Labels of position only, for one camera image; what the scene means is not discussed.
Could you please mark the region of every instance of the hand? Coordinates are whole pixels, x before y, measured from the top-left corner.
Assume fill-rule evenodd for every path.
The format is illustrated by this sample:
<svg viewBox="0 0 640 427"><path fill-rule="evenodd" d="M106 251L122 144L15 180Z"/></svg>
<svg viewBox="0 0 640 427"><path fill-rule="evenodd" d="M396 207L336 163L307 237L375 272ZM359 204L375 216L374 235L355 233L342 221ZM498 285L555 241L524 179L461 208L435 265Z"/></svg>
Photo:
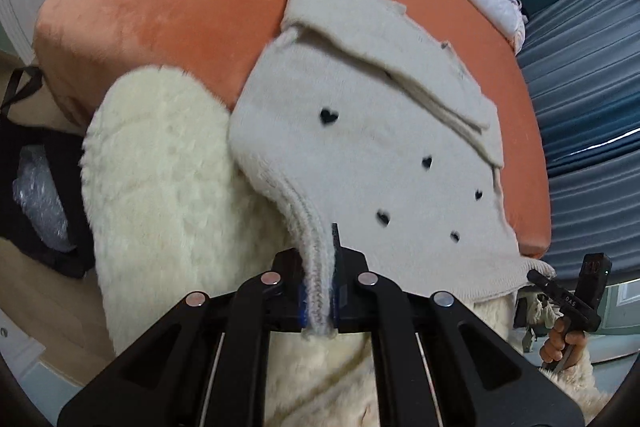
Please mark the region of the hand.
<svg viewBox="0 0 640 427"><path fill-rule="evenodd" d="M565 324L566 319L564 317L556 320L554 328L549 331L549 338L546 340L545 345L540 348L540 358L547 363L553 362L554 360L561 360L564 344L573 345L574 350L564 365L564 368L567 369L578 363L582 358L582 352L587 345L587 337L584 331L571 331L562 339Z"/></svg>

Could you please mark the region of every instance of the wooden floor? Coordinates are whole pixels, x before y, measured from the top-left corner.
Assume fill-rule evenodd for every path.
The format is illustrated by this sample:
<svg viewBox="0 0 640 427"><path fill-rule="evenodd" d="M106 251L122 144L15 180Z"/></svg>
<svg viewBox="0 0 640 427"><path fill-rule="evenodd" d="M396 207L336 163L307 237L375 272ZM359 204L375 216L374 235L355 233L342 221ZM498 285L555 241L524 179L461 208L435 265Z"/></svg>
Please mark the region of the wooden floor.
<svg viewBox="0 0 640 427"><path fill-rule="evenodd" d="M0 58L0 99L10 73L11 66ZM80 132L46 88L12 107L9 117ZM86 384L113 360L95 271L80 281L62 277L0 239L0 309L45 346L42 361L74 383Z"/></svg>

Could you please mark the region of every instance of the fuzzy cream fabric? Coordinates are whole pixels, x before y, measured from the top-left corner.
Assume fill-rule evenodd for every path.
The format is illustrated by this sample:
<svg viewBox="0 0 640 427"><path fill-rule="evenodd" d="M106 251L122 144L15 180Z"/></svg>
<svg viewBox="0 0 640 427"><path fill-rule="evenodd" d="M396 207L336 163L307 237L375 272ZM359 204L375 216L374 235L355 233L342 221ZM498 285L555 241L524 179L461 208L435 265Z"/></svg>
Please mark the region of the fuzzy cream fabric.
<svg viewBox="0 0 640 427"><path fill-rule="evenodd" d="M94 116L82 194L116 353L187 293L236 290L290 245L280 214L229 156L228 120L199 82L158 67L121 77ZM469 306L507 338L512 296ZM558 385L587 418L607 399L588 358ZM377 426L367 337L274 334L265 417L267 427Z"/></svg>

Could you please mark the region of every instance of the bag strap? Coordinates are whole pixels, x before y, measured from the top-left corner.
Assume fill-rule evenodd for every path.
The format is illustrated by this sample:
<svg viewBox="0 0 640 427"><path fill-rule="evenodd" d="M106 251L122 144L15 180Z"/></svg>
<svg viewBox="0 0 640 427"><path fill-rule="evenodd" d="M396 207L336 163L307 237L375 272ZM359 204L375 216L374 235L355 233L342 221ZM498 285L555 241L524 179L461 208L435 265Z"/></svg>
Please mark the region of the bag strap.
<svg viewBox="0 0 640 427"><path fill-rule="evenodd" d="M18 91L18 85L22 74L27 73L31 78L24 87ZM37 66L25 66L24 68L17 68L11 74L9 83L6 86L4 92L4 98L0 104L0 114L7 116L9 114L9 108L20 100L29 98L32 94L38 92L42 87L42 70Z"/></svg>

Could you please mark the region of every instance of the mattress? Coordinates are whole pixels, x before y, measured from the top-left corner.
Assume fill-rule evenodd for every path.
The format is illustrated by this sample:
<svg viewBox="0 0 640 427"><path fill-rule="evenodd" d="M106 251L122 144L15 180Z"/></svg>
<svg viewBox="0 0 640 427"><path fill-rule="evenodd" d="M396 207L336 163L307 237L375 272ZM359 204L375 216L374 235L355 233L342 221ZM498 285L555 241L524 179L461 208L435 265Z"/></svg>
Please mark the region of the mattress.
<svg viewBox="0 0 640 427"><path fill-rule="evenodd" d="M550 240L540 133L510 44L468 0L395 0L448 40L498 107L504 204L525 255ZM87 125L111 84L145 64L177 66L230 109L257 57L278 33L286 0L46 0L34 49L56 101Z"/></svg>

